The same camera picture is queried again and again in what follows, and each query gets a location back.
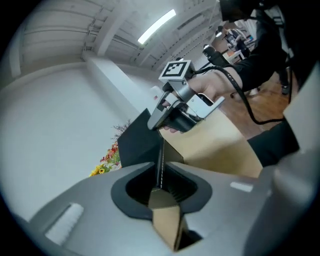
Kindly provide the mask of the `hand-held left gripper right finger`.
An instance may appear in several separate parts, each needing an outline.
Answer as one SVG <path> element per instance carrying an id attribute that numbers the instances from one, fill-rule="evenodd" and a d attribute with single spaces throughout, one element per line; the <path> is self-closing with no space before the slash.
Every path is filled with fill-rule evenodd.
<path id="1" fill-rule="evenodd" d="M 266 199 L 271 195 L 273 171 L 268 167 L 257 178 L 219 173 L 169 162 L 173 169 L 191 180 L 201 178 L 212 189 L 211 197 L 199 211 L 185 213 L 190 230 L 202 239 L 181 249 L 178 256 L 244 256 L 249 233 Z"/>

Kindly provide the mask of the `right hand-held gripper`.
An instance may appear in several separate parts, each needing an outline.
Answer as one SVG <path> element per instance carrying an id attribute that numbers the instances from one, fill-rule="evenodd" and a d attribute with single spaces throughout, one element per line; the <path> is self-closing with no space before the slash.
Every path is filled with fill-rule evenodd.
<path id="1" fill-rule="evenodd" d="M 225 101 L 223 96 L 212 101 L 189 86 L 190 79 L 206 71 L 195 70 L 191 60 L 169 61 L 166 64 L 159 76 L 159 80 L 164 83 L 164 93 L 147 122 L 151 131 L 169 127 L 188 132 L 222 105 Z"/>

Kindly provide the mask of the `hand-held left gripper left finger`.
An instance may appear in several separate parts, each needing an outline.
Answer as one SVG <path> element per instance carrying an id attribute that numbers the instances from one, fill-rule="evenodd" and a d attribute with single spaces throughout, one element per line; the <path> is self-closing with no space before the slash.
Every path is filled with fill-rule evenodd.
<path id="1" fill-rule="evenodd" d="M 153 163 L 128 166 L 70 187 L 30 220 L 37 243 L 50 256 L 172 255 L 150 219 L 127 216 L 112 199 L 112 191 L 126 190 L 118 180 L 153 167 Z"/>

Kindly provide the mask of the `person's right hand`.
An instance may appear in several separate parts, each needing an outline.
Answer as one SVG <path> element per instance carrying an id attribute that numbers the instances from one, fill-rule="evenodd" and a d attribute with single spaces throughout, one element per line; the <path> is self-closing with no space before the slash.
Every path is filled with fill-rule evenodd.
<path id="1" fill-rule="evenodd" d="M 174 129 L 174 128 L 170 128 L 170 127 L 168 127 L 168 126 L 165 126 L 164 128 L 163 128 L 165 131 L 170 131 L 171 133 L 177 133 L 177 132 L 179 132 L 180 134 L 183 134 L 184 132 L 183 131 L 179 131 L 179 130 L 177 130 L 177 129 Z"/>

